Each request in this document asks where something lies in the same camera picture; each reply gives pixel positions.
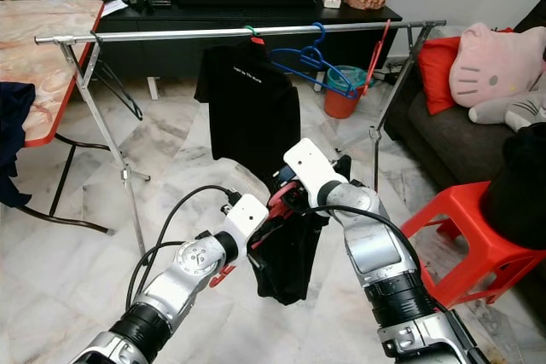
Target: metal rail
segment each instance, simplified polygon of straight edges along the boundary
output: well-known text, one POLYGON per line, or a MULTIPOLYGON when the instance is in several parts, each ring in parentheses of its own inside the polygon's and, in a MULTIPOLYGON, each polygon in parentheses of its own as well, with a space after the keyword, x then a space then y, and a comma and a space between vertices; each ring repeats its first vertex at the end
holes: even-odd
MULTIPOLYGON (((377 23, 348 23, 339 25, 325 25, 326 32, 361 32, 365 30, 380 30, 385 28, 386 22, 377 23)), ((445 20, 422 21, 395 21, 391 23, 392 29, 411 29, 419 27, 445 26, 445 20)), ((317 26, 285 26, 285 27, 259 27, 254 28, 259 36, 274 36, 285 34, 320 33, 317 26)), ((236 38, 250 36, 250 29, 211 29, 211 30, 176 30, 163 32, 124 32, 124 33, 100 33, 84 34, 82 36, 52 36, 48 38, 34 38, 36 44, 76 44, 100 42, 135 42, 148 40, 178 40, 184 38, 236 38)))

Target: gray plush toy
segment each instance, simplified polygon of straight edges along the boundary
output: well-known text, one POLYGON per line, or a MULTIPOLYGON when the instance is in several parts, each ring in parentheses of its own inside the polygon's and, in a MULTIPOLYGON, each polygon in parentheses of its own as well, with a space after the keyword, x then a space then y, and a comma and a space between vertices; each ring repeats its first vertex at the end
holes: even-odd
POLYGON ((546 122, 546 90, 481 102, 468 111, 476 124, 505 123, 517 132, 520 128, 546 122))

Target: black t-shirt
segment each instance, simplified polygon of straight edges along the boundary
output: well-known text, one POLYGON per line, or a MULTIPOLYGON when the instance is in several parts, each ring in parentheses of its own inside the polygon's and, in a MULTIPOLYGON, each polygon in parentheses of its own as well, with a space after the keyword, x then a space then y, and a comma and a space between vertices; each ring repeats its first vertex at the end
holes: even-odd
POLYGON ((265 46, 247 39, 205 50, 195 99, 210 103, 213 158, 237 161, 271 190, 301 131, 298 90, 265 46))

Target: plush doll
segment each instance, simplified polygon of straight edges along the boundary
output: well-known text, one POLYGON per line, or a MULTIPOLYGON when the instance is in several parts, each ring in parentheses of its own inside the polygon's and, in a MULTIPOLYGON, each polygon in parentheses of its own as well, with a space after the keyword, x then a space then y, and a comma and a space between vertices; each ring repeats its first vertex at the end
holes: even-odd
POLYGON ((483 23, 461 36, 450 70, 451 96, 463 107, 526 93, 543 72, 546 27, 497 33, 483 23))
POLYGON ((505 123, 515 132, 546 122, 546 74, 532 89, 530 93, 481 102, 470 108, 468 116, 476 124, 505 123))

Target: clothes drying rack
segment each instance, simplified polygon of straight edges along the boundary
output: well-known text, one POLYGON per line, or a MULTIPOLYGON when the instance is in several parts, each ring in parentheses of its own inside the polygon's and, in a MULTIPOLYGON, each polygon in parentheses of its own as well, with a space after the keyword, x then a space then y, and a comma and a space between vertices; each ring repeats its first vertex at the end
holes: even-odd
MULTIPOLYGON (((402 66, 402 70, 398 75, 398 80, 394 84, 391 94, 389 95, 386 105, 383 108, 380 117, 375 125, 369 128, 368 134, 363 133, 355 139, 338 147, 338 151, 344 151, 352 145, 366 138, 370 138, 373 142, 373 172, 374 172, 374 188, 378 191, 379 181, 379 144, 381 140, 381 130, 385 125, 386 116, 389 113, 393 100, 398 96, 403 88, 411 68, 415 64, 419 51, 425 40, 427 40, 430 31, 435 26, 445 26, 445 20, 422 20, 411 22, 393 22, 390 25, 391 29, 406 29, 408 34, 409 57, 402 66), (412 29, 421 28, 417 39, 414 41, 412 29)), ((329 32, 360 32, 367 30, 385 29, 386 23, 351 23, 338 25, 324 25, 326 33, 329 32)), ((110 153, 113 155, 115 164, 118 166, 121 173, 121 181, 127 190, 131 202, 131 218, 136 231, 136 238, 142 254, 145 252, 145 245, 142 240, 142 231, 137 213, 136 201, 132 189, 131 178, 134 176, 144 177, 143 174, 132 171, 130 166, 125 162, 121 155, 118 144, 113 139, 112 132, 108 128, 101 110, 96 105, 93 95, 89 91, 89 82, 96 68, 97 59, 101 51, 102 43, 110 42, 136 42, 136 41, 152 41, 152 40, 180 40, 185 38, 234 38, 245 36, 275 36, 288 34, 305 34, 305 33, 321 33, 321 28, 317 26, 285 26, 285 27, 262 27, 254 28, 253 31, 247 28, 241 29, 212 29, 212 30, 181 30, 181 31, 163 31, 163 32, 119 32, 119 33, 100 33, 94 32, 83 36, 61 35, 52 37, 35 38, 38 45, 55 44, 60 47, 68 64, 74 69, 75 83, 88 105, 93 118, 95 119, 99 130, 101 131, 107 143, 110 153), (78 59, 74 54, 73 45, 78 43, 94 43, 91 51, 87 68, 83 70, 78 65, 78 59)))

